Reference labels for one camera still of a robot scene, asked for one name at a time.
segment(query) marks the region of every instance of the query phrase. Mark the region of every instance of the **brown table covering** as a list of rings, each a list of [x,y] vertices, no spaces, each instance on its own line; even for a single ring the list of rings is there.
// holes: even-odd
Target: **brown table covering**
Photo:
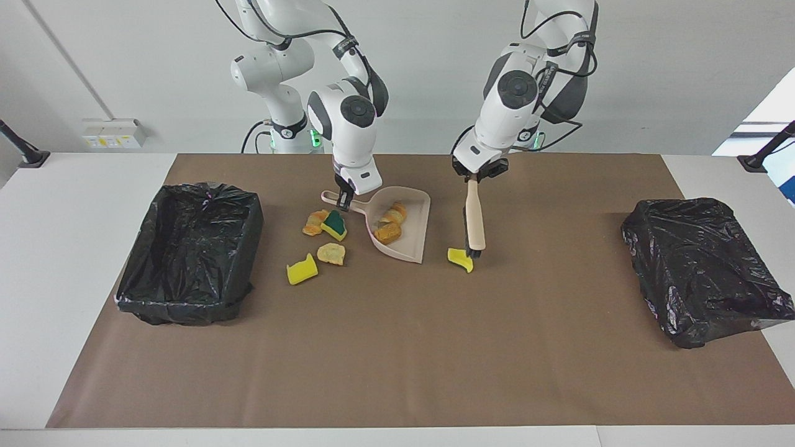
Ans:
[[[387,258],[346,215],[345,267],[289,286],[285,265],[334,189],[328,156],[180,155],[167,184],[259,193],[265,227],[239,319],[149,326],[105,304],[48,427],[406,427],[795,423],[760,332],[674,347],[619,226],[681,193],[659,156],[519,154],[480,187],[487,250],[463,247],[449,157],[377,156],[385,185],[432,197],[423,265]]]

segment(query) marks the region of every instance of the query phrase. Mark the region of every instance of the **dustpan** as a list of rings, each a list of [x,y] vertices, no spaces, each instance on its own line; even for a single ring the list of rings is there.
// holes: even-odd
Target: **dustpan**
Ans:
[[[327,204],[336,204],[338,198],[339,194],[332,191],[323,191],[320,194],[320,199]],[[373,231],[378,229],[381,216],[392,207],[392,203],[398,201],[405,205],[406,218],[401,225],[401,237],[387,246],[373,236]],[[379,189],[368,202],[352,200],[349,209],[364,215],[370,240],[384,255],[422,264],[425,231],[428,229],[428,215],[431,211],[431,196],[428,193],[403,186],[387,186]]]

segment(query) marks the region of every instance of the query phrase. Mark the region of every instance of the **blue object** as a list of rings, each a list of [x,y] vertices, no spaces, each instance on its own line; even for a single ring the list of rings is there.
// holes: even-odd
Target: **blue object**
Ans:
[[[781,193],[783,193],[786,198],[795,202],[795,177],[787,180],[787,182],[779,186],[778,189],[781,190]]]

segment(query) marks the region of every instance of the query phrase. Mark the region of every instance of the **bin lined with black bag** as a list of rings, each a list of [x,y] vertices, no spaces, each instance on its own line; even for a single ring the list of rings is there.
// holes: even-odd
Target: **bin lined with black bag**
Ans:
[[[680,348],[795,320],[726,204],[715,199],[644,200],[622,225],[641,291]]]
[[[256,193],[217,183],[162,187],[130,252],[119,310],[152,325],[236,318],[261,233]]]

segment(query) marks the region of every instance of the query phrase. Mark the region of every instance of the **green scouring pad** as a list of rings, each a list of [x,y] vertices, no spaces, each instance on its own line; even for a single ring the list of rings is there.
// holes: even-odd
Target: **green scouring pad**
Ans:
[[[343,217],[339,215],[337,210],[334,210],[328,214],[328,217],[320,225],[320,228],[322,228],[323,231],[326,231],[329,235],[332,235],[332,238],[337,239],[340,242],[342,242],[347,235],[345,221],[343,220]]]

